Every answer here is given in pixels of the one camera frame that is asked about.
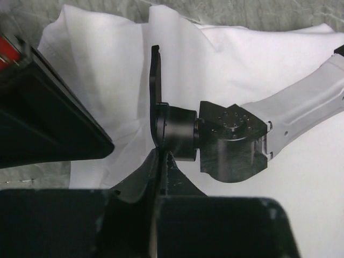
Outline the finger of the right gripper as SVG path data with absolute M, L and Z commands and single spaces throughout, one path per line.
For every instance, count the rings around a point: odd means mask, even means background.
M 94 160 L 114 144 L 9 16 L 1 16 L 1 168 Z

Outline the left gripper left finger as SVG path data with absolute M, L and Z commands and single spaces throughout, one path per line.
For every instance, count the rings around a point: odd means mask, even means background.
M 1 191 L 1 257 L 155 257 L 161 155 L 111 189 Z

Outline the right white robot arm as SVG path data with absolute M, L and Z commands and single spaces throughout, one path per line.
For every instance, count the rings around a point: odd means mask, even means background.
M 172 156 L 238 183 L 343 110 L 343 34 L 149 21 L 65 7 L 38 48 L 1 26 L 1 167 L 70 161 L 109 188 Z

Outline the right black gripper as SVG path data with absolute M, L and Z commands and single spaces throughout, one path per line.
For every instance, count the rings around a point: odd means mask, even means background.
M 150 132 L 155 146 L 163 146 L 175 160 L 195 161 L 197 111 L 168 106 L 162 101 L 159 45 L 151 48 L 149 97 Z

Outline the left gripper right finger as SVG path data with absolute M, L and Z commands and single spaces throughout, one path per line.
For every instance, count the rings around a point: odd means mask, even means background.
M 262 197 L 209 197 L 171 154 L 161 167 L 154 222 L 155 257 L 297 257 L 281 205 Z

